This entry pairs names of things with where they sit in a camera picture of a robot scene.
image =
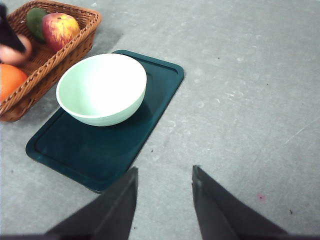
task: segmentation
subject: concrete floor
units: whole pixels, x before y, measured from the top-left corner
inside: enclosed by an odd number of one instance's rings
[[[201,239],[193,165],[290,233],[320,234],[320,1],[63,2],[103,16],[87,56],[126,49],[185,71],[134,163],[130,240]],[[25,153],[57,109],[54,86],[1,123],[2,234],[44,233],[97,196]]]

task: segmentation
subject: pink stain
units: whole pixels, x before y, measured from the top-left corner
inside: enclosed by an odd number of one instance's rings
[[[265,202],[266,199],[267,199],[266,195],[264,195],[264,194],[261,193],[261,192],[256,195],[256,198],[257,198],[260,202]]]

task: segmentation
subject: bowl rim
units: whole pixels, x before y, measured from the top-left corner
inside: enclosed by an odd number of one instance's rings
[[[80,113],[77,113],[77,112],[74,112],[74,111],[71,111],[70,109],[68,109],[61,101],[60,99],[60,96],[59,96],[59,89],[60,89],[60,85],[64,79],[64,77],[69,73],[71,72],[76,66],[80,65],[80,64],[83,64],[84,62],[87,62],[93,58],[97,58],[97,57],[101,57],[101,56],[110,56],[110,55],[119,55],[119,56],[123,56],[125,58],[129,58],[131,60],[134,60],[136,61],[139,66],[141,66],[141,68],[143,69],[143,72],[144,72],[144,88],[142,89],[142,92],[139,94],[139,97],[136,98],[136,100],[134,102],[132,102],[131,104],[129,104],[128,106],[126,106],[125,108],[123,108],[122,110],[120,111],[116,111],[116,112],[113,112],[112,114],[96,114],[96,115],[86,115],[86,114],[80,114]],[[97,55],[93,55],[93,56],[90,56],[90,57],[87,57],[79,62],[77,62],[76,64],[72,65],[67,71],[65,71],[65,73],[61,76],[61,78],[59,79],[58,83],[57,83],[57,86],[56,86],[56,90],[55,90],[55,96],[56,96],[56,99],[57,99],[57,102],[58,104],[60,105],[61,108],[63,108],[67,113],[69,113],[70,115],[73,115],[73,116],[76,116],[78,118],[84,118],[84,119],[99,119],[99,118],[108,118],[108,117],[112,117],[113,115],[116,115],[118,113],[121,113],[123,112],[124,110],[128,109],[129,107],[131,107],[134,103],[137,102],[137,100],[145,94],[146,92],[146,86],[147,86],[147,73],[146,73],[146,70],[145,68],[142,66],[142,64],[140,62],[138,62],[136,59],[134,59],[133,57],[130,57],[130,56],[127,56],[127,55],[124,55],[124,54],[120,54],[120,53],[101,53],[101,54],[97,54]]]

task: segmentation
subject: green mango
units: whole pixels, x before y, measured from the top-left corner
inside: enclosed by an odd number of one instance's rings
[[[42,43],[46,42],[42,32],[42,18],[47,14],[45,10],[39,7],[30,9],[26,14],[26,26],[34,38]]]

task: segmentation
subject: red apple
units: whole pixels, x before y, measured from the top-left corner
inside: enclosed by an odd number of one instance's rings
[[[78,35],[80,27],[73,16],[50,13],[42,18],[42,32],[46,43],[57,52]]]

